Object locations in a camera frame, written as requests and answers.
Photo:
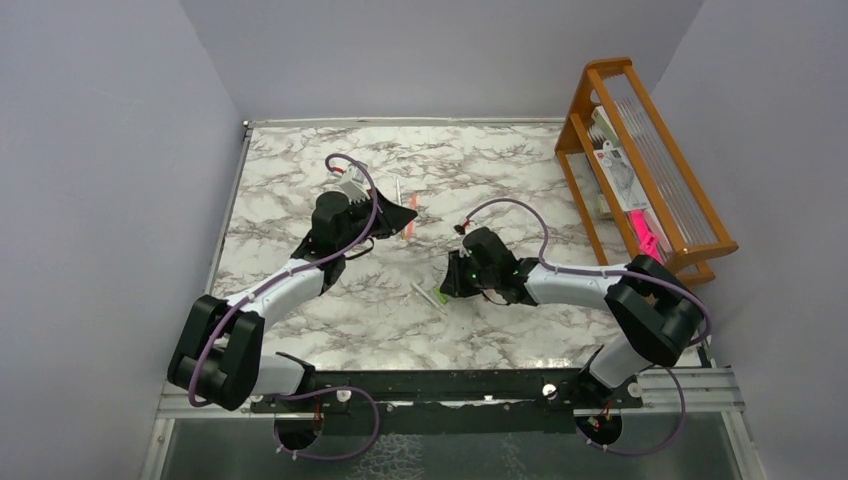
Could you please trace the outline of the green pen cap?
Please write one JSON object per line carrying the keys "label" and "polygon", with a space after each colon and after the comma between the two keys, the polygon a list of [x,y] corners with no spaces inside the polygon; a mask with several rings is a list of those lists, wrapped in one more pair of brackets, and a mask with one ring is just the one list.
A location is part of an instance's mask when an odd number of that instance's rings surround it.
{"label": "green pen cap", "polygon": [[448,297],[446,295],[444,295],[440,290],[434,289],[433,294],[440,304],[445,305],[445,304],[448,303],[448,301],[449,301]]}

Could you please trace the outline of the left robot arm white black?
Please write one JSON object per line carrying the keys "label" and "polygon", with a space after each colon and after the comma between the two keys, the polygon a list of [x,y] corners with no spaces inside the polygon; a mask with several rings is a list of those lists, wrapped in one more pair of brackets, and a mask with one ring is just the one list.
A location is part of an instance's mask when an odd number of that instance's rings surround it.
{"label": "left robot arm white black", "polygon": [[252,396],[276,394],[290,410],[306,408],[314,397],[312,365],[285,353],[263,353],[265,333],[336,283],[348,249],[396,235],[416,217],[415,210],[379,191],[360,200],[338,191],[321,194],[310,230],[280,270],[240,294],[203,295],[193,303],[168,382],[189,392],[195,407],[214,404],[233,411]]}

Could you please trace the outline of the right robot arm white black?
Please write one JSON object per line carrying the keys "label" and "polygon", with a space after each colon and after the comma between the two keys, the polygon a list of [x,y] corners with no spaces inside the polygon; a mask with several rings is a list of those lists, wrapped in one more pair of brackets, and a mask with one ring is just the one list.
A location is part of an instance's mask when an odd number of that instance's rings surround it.
{"label": "right robot arm white black", "polygon": [[439,291],[452,298],[494,292],[507,305],[564,304],[609,312],[620,336],[590,358],[572,385],[573,395],[592,407],[604,405],[618,387],[651,366],[675,366],[697,331],[706,328],[700,300],[649,255],[606,268],[547,264],[540,257],[516,257],[486,227],[449,252]]}

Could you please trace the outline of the white green marker pen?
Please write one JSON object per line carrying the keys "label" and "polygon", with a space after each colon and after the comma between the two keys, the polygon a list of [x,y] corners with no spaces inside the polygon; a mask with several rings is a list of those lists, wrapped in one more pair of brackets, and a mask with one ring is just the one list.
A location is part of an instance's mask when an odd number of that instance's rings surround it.
{"label": "white green marker pen", "polygon": [[425,290],[423,287],[421,287],[419,284],[417,284],[417,283],[415,283],[415,282],[411,282],[411,283],[410,283],[410,287],[411,287],[411,288],[412,288],[412,289],[413,289],[413,290],[414,290],[414,291],[415,291],[415,292],[416,292],[416,293],[417,293],[417,294],[418,294],[418,295],[419,295],[419,296],[420,296],[420,297],[421,297],[421,298],[422,298],[425,302],[427,302],[427,303],[428,303],[431,307],[433,307],[433,308],[434,308],[437,312],[439,312],[441,315],[446,315],[446,314],[447,314],[447,312],[446,312],[446,310],[444,309],[444,307],[442,306],[442,304],[441,304],[441,303],[440,303],[440,302],[436,299],[436,297],[435,297],[432,293],[428,292],[427,290]]}

